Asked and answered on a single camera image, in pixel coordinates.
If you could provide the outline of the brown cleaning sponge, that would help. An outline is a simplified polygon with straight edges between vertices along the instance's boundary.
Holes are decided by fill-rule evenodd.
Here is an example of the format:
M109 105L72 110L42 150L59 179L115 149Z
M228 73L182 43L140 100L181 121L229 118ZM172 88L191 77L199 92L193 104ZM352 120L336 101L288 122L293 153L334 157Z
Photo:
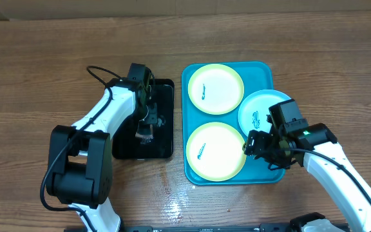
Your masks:
M152 132L147 132L145 134L136 132L135 138L139 141L141 145L145 145L153 142L154 136Z

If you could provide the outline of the light blue plate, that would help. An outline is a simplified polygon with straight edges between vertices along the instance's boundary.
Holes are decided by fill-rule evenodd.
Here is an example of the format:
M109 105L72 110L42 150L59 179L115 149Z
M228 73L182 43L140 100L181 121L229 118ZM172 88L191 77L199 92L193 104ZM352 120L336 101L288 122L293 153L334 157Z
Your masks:
M248 136L251 130L269 133L272 123L267 122L269 107L290 97L278 90L259 90L250 94L241 103L238 110L238 123L243 133Z

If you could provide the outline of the yellow plate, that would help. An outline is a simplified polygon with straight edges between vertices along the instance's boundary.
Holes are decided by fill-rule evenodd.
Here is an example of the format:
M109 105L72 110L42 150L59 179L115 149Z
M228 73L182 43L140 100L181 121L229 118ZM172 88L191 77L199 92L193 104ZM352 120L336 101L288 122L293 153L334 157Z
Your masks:
M187 85L193 105L210 115L233 111L242 101L244 84L240 75L224 64L207 64L197 69Z
M222 182L242 170L246 161L243 144L243 137L232 126L209 122L192 132L186 143L185 156L199 177Z

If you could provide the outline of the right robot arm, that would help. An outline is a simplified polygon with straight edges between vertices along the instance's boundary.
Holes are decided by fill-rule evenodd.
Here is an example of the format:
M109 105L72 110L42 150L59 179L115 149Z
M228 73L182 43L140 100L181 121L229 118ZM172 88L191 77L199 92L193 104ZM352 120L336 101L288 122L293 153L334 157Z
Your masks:
M268 162L271 171L299 164L323 186L352 231L371 231L371 187L326 125L283 124L273 133L252 130L243 152Z

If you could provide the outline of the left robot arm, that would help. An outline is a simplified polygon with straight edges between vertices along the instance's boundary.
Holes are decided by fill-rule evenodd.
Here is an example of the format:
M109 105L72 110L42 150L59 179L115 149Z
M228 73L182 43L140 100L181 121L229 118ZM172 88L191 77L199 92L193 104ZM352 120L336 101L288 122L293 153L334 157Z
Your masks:
M48 167L40 187L57 197L60 211L74 211L83 231L120 231L109 193L113 159L168 159L173 154L175 85L170 79L112 79L102 99L71 126L50 136Z

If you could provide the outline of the black wash tray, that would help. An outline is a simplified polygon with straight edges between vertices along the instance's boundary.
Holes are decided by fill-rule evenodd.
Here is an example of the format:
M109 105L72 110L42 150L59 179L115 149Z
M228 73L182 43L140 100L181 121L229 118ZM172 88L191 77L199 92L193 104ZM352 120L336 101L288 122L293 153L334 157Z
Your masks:
M112 155L116 159L168 159L173 154L173 110L174 82L170 79L157 79L152 87L147 105L157 103L159 114L166 123L154 133L153 142L141 145L135 138L138 120L129 116L113 136Z

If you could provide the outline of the teal plastic tray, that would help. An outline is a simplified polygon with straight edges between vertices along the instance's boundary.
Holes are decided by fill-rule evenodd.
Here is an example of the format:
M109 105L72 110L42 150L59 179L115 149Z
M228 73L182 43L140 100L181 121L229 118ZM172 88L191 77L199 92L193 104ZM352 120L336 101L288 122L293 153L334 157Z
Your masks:
M235 128L243 139L247 136L243 133L238 123L238 110L239 108L223 114L223 115L210 115L200 111L191 102L187 85L192 74L197 69L204 66L204 63L191 64L186 67L182 72L182 129L183 129L183 143L186 144L188 138L197 127L208 122L222 122ZM259 90L273 90L273 78L271 69L263 62L260 61L240 61L229 62L225 65L231 67L240 75L244 84L243 100L250 94ZM184 161L184 171L186 177L190 182L200 186L213 186L213 185L237 185L237 184L273 184L280 181L285 170L279 169L271 171L268 169L268 163L263 159L254 160L248 157L242 170L233 178L222 181L213 182L199 177L189 166L187 161Z

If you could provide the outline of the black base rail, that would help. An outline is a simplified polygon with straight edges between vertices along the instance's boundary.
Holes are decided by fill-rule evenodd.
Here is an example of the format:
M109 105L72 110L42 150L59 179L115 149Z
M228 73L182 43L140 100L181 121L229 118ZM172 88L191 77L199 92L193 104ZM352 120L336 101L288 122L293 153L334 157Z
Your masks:
M289 232L289 223L262 223L257 226L195 226L195 227L122 227L121 232Z

